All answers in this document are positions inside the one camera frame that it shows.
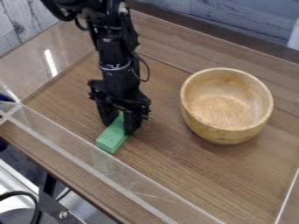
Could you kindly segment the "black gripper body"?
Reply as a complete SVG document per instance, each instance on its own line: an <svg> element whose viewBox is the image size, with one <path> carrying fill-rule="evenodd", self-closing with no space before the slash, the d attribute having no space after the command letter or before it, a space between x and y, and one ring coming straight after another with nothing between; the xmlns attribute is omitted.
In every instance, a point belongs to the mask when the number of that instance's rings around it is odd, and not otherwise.
<svg viewBox="0 0 299 224"><path fill-rule="evenodd" d="M101 67L101 80L89 80L89 98L96 102L113 105L118 111L136 111L142 119L149 118L150 100L140 90L140 66L132 62L128 66L108 69Z"/></svg>

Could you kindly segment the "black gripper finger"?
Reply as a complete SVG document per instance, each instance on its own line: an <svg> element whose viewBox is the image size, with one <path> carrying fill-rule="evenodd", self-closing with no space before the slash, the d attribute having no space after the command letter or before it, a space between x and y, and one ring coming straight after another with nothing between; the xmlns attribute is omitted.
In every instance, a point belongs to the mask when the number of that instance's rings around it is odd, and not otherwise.
<svg viewBox="0 0 299 224"><path fill-rule="evenodd" d="M113 107L112 104L96 101L97 104L97 112L101 119L101 122L105 126L109 126L110 123L117 118L118 112L117 109Z"/></svg>
<svg viewBox="0 0 299 224"><path fill-rule="evenodd" d="M138 112L126 110L124 112L124 130L128 135L133 135L141 126L142 116Z"/></svg>

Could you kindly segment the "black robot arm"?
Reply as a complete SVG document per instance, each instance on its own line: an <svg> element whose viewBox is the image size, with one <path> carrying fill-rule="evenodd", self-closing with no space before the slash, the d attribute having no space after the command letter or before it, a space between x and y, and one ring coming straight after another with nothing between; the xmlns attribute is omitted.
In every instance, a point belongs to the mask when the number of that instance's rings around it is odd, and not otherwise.
<svg viewBox="0 0 299 224"><path fill-rule="evenodd" d="M89 80L89 98L97 104L102 123L108 126L124 116L122 129L130 135L149 117L150 100L140 90L149 81L140 74L146 65L136 53L138 34L130 19L126 0L41 0L50 14L72 21L90 37L98 55L102 78Z"/></svg>

